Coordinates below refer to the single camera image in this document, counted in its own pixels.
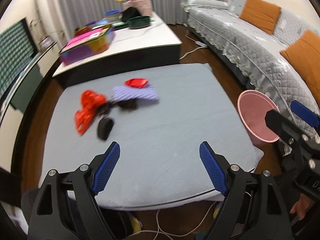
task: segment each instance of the metal screw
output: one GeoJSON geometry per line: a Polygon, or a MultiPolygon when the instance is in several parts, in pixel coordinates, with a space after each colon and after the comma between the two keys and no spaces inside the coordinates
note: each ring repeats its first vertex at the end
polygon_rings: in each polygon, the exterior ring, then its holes
{"type": "Polygon", "coordinates": [[[80,166],[81,171],[86,171],[88,168],[89,168],[89,166],[87,164],[83,164],[80,166]]]}
{"type": "Polygon", "coordinates": [[[49,171],[49,176],[53,176],[53,175],[55,175],[55,174],[56,174],[56,171],[55,171],[55,170],[49,171]]]}
{"type": "Polygon", "coordinates": [[[239,171],[239,166],[238,165],[235,165],[235,164],[232,164],[231,165],[231,169],[233,170],[233,171],[239,171]]]}
{"type": "Polygon", "coordinates": [[[268,170],[264,170],[263,171],[263,175],[266,176],[266,177],[269,177],[271,175],[271,173],[268,170]]]}
{"type": "Polygon", "coordinates": [[[302,139],[306,142],[309,140],[308,136],[306,136],[305,134],[302,134],[302,139]]]}
{"type": "Polygon", "coordinates": [[[310,169],[314,169],[316,167],[316,163],[313,159],[309,160],[309,167],[310,167],[310,169]]]}
{"type": "Polygon", "coordinates": [[[292,145],[294,143],[294,139],[293,138],[290,138],[289,141],[288,141],[289,145],[292,145]]]}

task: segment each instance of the pink plastic basin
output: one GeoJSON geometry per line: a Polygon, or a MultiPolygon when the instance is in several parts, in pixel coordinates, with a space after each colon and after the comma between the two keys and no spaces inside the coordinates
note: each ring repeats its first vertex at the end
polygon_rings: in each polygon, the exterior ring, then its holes
{"type": "Polygon", "coordinates": [[[279,136],[266,126],[264,120],[266,113],[272,109],[279,111],[270,98],[255,90],[246,90],[238,98],[240,118],[255,146],[273,143],[279,139],[279,136]]]}

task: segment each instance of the purple cloth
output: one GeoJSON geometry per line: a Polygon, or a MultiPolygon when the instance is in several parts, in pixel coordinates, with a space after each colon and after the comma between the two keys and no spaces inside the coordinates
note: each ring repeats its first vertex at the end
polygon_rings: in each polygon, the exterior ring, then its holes
{"type": "Polygon", "coordinates": [[[152,85],[147,85],[144,88],[132,88],[129,86],[116,86],[113,88],[113,101],[124,101],[134,98],[158,100],[159,97],[152,85]]]}

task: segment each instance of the red object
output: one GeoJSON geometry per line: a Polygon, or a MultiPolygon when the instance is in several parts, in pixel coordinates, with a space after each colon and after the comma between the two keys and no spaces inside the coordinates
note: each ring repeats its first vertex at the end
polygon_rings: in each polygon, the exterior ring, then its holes
{"type": "Polygon", "coordinates": [[[107,98],[104,95],[92,90],[86,90],[81,94],[82,109],[78,110],[74,117],[76,130],[79,134],[85,133],[96,115],[97,108],[106,102],[107,98]]]}
{"type": "Polygon", "coordinates": [[[133,78],[133,79],[127,80],[124,84],[129,86],[129,87],[133,87],[133,88],[143,88],[148,83],[149,83],[148,79],[145,79],[145,78],[133,78]]]}

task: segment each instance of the person's hand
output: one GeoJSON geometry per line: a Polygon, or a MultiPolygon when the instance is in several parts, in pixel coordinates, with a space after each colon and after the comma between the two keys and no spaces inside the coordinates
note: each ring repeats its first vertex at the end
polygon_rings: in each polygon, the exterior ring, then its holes
{"type": "Polygon", "coordinates": [[[293,205],[292,209],[290,210],[290,214],[297,213],[299,220],[304,219],[311,203],[312,200],[301,193],[299,201],[293,205]]]}

